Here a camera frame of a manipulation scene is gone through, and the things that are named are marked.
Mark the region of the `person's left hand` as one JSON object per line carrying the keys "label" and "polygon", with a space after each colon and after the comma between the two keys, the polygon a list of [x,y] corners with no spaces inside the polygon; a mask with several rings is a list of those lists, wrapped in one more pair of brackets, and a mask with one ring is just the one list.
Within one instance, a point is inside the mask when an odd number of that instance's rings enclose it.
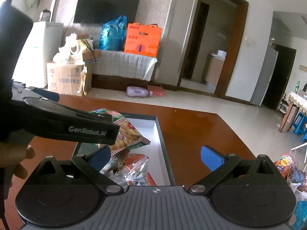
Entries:
{"label": "person's left hand", "polygon": [[33,159],[35,150],[30,145],[14,145],[11,143],[1,143],[1,168],[15,166],[14,175],[25,179],[28,171],[21,164],[25,159]]}

